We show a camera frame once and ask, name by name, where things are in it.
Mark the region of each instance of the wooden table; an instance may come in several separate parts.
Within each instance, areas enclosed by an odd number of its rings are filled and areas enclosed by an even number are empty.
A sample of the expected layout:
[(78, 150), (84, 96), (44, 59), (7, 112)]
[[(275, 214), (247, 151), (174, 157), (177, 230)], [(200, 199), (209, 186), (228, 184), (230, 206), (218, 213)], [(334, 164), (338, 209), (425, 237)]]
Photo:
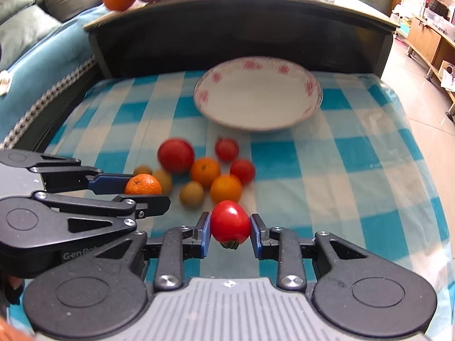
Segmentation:
[[(429, 66), (428, 73), (425, 76), (428, 81), (431, 81), (433, 76), (441, 81), (439, 70), (444, 60), (455, 63), (455, 42), (419, 16), (412, 18), (407, 43), (409, 45), (407, 55), (411, 57), (412, 53), (416, 52)], [(455, 115), (455, 93), (450, 91), (447, 91), (447, 93), (453, 104), (446, 114), (453, 121), (453, 116)]]

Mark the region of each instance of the yellow-green fruit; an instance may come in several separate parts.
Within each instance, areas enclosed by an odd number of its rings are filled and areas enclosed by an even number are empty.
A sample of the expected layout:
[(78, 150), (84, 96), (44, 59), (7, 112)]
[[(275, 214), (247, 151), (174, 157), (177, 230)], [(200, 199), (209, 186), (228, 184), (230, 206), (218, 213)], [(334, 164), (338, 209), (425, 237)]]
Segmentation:
[(204, 187), (197, 181), (188, 182), (182, 187), (179, 199), (182, 205), (197, 208), (204, 201)]
[(172, 191), (172, 177), (167, 171), (158, 169), (152, 174), (160, 182), (162, 194), (169, 195)]
[(133, 176), (136, 176), (138, 174), (152, 175), (152, 173), (153, 173), (152, 169), (148, 165), (142, 164), (142, 165), (138, 165), (137, 167), (134, 168)]

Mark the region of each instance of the tile floor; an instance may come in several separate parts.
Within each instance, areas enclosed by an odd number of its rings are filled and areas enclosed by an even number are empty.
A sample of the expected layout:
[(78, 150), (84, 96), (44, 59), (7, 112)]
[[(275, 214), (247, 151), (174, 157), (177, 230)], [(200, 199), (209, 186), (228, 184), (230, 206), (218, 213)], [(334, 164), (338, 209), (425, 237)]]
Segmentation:
[(428, 67), (406, 56), (407, 45), (394, 40), (382, 80), (400, 98), (414, 137), (439, 192), (452, 237), (455, 258), (455, 125), (446, 117), (451, 100), (437, 79), (428, 82)]

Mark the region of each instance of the white plate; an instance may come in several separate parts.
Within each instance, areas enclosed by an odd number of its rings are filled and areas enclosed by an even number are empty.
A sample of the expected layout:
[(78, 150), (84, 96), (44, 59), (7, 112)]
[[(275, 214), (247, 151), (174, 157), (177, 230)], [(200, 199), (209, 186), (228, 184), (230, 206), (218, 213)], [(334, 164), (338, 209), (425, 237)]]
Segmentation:
[(295, 63), (265, 57), (229, 60), (197, 82), (194, 103), (208, 119), (231, 128), (270, 131), (291, 127), (320, 106), (316, 78)]

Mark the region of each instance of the checkered tablecloth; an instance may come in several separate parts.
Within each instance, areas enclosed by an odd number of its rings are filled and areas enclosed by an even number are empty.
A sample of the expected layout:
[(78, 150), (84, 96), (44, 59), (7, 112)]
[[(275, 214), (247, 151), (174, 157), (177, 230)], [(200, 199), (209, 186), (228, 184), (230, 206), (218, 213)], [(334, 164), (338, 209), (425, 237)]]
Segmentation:
[[(330, 231), (419, 273), (438, 294), (427, 334), (451, 341), (455, 286), (449, 231), (393, 90), (374, 75), (315, 72), (324, 89), (319, 111), (291, 129), (247, 133), (199, 113), (192, 94), (202, 74), (179, 72), (96, 85), (47, 152), (74, 156), (108, 173), (132, 173), (138, 164), (158, 168), (156, 150), (168, 137), (188, 139), (197, 157), (214, 156), (217, 137), (233, 137), (240, 156), (251, 159), (257, 170), (240, 201), (248, 213), (259, 213), (267, 226), (292, 228), (302, 237)], [(142, 220), (143, 229), (161, 235), (170, 227), (193, 225), (202, 211), (211, 210), (209, 197), (198, 211), (180, 205), (179, 189), (188, 179), (174, 179), (171, 208), (162, 217)], [(95, 198), (91, 191), (73, 195)], [(314, 280), (311, 263), (305, 261), (305, 268)], [(254, 258), (249, 241), (236, 251), (212, 241), (207, 258), (185, 263), (187, 277), (275, 279), (276, 271), (276, 262)], [(13, 307), (10, 316), (16, 325), (26, 324), (19, 308)]]

